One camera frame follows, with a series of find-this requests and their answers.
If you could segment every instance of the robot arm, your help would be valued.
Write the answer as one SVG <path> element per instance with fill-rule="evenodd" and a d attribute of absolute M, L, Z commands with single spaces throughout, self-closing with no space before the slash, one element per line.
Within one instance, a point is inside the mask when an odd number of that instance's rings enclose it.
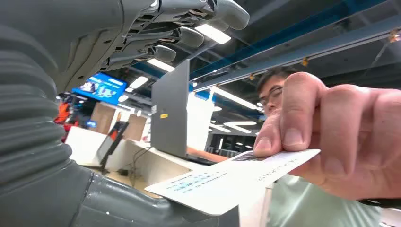
<path fill-rule="evenodd" d="M 243 29 L 246 11 L 231 0 L 0 3 L 0 226 L 234 226 L 229 214 L 206 216 L 78 166 L 53 100 L 98 71 L 172 61 L 162 44 L 203 42 L 191 27 Z"/>

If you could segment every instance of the card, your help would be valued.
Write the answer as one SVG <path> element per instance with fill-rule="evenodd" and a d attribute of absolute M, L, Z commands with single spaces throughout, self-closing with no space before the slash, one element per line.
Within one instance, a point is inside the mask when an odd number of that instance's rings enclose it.
<path fill-rule="evenodd" d="M 202 213 L 220 216 L 237 206 L 252 187 L 266 187 L 320 152 L 280 152 L 257 158 L 253 151 L 192 171 L 145 190 Z"/>

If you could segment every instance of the floor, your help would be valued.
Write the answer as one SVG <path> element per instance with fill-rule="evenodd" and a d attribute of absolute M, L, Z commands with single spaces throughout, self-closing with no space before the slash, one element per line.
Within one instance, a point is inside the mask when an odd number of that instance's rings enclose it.
<path fill-rule="evenodd" d="M 100 173 L 98 170 L 95 170 L 95 169 L 91 169 L 91 170 L 95 173 Z M 130 178 L 128 176 L 120 175 L 118 172 L 108 173 L 108 174 L 106 174 L 106 177 L 132 187 L 132 180 L 130 180 Z M 133 188 L 141 191 L 142 193 L 144 193 L 150 197 L 160 198 L 160 196 L 158 196 L 158 195 L 155 195 L 155 194 L 145 191 L 145 188 L 147 186 L 148 186 L 148 184 L 145 182 L 145 180 L 142 177 L 137 177 L 137 179 L 135 180 L 135 186 Z"/>

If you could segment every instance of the monitor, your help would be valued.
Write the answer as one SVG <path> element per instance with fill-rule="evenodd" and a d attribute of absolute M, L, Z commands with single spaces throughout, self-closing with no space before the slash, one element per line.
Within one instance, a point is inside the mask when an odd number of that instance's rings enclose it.
<path fill-rule="evenodd" d="M 184 61 L 152 86 L 151 146 L 183 158 L 187 157 L 189 66 L 189 60 Z"/>
<path fill-rule="evenodd" d="M 104 73 L 97 73 L 87 79 L 80 87 L 72 89 L 73 92 L 83 96 L 97 99 L 112 105 L 118 105 L 118 98 L 124 93 L 127 83 Z"/>

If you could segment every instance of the laptop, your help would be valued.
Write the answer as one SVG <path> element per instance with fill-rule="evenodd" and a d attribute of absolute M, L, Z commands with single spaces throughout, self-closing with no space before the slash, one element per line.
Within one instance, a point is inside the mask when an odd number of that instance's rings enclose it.
<path fill-rule="evenodd" d="M 153 84 L 150 144 L 167 154 L 210 166 L 215 162 L 187 154 L 189 73 L 190 61 L 185 60 Z"/>
<path fill-rule="evenodd" d="M 114 153 L 118 144 L 122 139 L 124 131 L 128 127 L 128 122 L 116 122 L 110 132 L 107 134 L 103 143 L 96 152 L 96 157 L 100 162 L 100 171 L 105 175 L 107 173 L 105 167 L 110 155 Z"/>

